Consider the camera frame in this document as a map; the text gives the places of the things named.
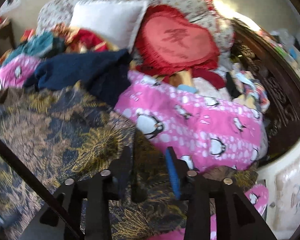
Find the colourful clothes pile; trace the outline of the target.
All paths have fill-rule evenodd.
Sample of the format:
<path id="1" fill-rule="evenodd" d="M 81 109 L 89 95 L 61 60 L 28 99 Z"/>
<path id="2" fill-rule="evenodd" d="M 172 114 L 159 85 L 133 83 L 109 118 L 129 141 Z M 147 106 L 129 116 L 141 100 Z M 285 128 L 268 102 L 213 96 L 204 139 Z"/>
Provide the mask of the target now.
<path id="1" fill-rule="evenodd" d="M 264 86 L 251 72 L 243 70 L 238 62 L 234 63 L 232 70 L 226 73 L 226 89 L 233 102 L 263 114 L 270 106 Z"/>

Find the navy blue sweater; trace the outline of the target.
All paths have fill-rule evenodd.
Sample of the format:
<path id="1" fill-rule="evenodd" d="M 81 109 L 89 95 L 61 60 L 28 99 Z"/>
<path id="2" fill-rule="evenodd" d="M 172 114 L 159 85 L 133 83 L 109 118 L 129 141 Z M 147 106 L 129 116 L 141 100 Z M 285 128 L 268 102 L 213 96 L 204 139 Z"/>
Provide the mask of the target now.
<path id="1" fill-rule="evenodd" d="M 131 61 L 127 49 L 59 54 L 42 61 L 23 87 L 61 90 L 79 81 L 91 95 L 114 107 L 131 85 L 128 79 Z"/>

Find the white ornate chair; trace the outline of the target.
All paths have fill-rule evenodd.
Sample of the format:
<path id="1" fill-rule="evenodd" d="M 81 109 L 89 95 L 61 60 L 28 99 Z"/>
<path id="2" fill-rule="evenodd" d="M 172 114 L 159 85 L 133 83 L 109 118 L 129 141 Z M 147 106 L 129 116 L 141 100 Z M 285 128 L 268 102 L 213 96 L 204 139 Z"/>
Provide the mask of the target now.
<path id="1" fill-rule="evenodd" d="M 300 226 L 300 139 L 257 172 L 269 191 L 266 223 L 277 239 L 290 239 Z"/>

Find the red heart pillow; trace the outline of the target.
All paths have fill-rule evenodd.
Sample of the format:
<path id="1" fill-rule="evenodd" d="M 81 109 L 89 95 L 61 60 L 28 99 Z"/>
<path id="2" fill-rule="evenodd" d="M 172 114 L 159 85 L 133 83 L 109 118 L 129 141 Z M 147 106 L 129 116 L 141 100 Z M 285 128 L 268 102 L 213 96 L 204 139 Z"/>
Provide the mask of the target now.
<path id="1" fill-rule="evenodd" d="M 173 75 L 189 69 L 216 69 L 219 49 L 209 30 L 190 23 L 169 5 L 150 6 L 135 40 L 142 57 L 139 72 Z"/>

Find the dark carved wooden headboard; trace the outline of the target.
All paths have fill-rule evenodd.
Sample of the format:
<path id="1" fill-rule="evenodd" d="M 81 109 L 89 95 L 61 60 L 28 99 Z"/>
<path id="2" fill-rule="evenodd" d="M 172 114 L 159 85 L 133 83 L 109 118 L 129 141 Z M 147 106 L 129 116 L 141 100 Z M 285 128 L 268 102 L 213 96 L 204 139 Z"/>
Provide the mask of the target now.
<path id="1" fill-rule="evenodd" d="M 270 106 L 263 115 L 268 151 L 260 166 L 288 153 L 300 139 L 300 78 L 291 66 L 257 33 L 233 19 L 231 54 L 266 90 Z"/>

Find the teal knit sweater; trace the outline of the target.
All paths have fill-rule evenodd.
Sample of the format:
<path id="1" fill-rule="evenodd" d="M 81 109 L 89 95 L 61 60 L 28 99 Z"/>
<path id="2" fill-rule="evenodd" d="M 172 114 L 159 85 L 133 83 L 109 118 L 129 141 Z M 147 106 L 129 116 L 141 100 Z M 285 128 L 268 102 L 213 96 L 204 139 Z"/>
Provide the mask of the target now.
<path id="1" fill-rule="evenodd" d="M 20 44 L 0 63 L 0 68 L 21 54 L 44 59 L 63 53 L 65 50 L 65 39 L 55 36 L 51 31 L 46 31 L 41 35 L 34 35 L 30 41 Z"/>

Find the white pillow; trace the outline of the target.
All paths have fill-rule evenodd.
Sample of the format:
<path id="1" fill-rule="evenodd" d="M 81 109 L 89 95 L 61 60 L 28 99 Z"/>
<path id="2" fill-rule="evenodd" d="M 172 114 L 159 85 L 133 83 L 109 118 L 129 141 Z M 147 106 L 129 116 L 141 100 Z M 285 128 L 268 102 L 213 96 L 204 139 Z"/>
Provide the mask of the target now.
<path id="1" fill-rule="evenodd" d="M 132 51 L 148 5 L 148 1 L 80 1 L 74 6 L 70 27 L 88 29 Z"/>

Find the cluttered items on shelf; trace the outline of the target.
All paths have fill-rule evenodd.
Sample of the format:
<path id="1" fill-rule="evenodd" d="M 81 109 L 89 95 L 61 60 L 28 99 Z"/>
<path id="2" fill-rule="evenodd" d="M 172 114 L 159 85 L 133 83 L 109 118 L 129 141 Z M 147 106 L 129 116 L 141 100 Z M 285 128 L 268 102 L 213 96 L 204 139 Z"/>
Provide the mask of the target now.
<path id="1" fill-rule="evenodd" d="M 287 29 L 279 29 L 271 33 L 260 29 L 256 33 L 290 65 L 300 78 L 300 49 L 296 38 L 290 35 Z"/>

